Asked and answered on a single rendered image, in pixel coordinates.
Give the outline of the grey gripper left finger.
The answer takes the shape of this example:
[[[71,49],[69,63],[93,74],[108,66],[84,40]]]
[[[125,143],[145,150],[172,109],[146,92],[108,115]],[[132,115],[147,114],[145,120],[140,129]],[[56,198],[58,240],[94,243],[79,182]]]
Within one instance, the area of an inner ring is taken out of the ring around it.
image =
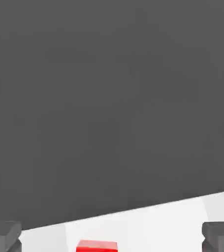
[[[0,252],[22,252],[21,233],[19,221],[0,221]]]

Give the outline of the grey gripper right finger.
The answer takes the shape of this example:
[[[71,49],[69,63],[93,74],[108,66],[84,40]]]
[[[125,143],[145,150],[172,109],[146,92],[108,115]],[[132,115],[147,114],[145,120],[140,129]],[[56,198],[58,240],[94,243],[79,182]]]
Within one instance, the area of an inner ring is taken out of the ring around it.
[[[224,252],[224,221],[202,224],[202,252]]]

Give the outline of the small red cube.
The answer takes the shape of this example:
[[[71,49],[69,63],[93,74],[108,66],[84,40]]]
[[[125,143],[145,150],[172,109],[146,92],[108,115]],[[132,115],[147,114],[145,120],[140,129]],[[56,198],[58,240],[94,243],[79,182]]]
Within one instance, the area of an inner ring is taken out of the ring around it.
[[[118,252],[116,242],[80,240],[76,252]]]

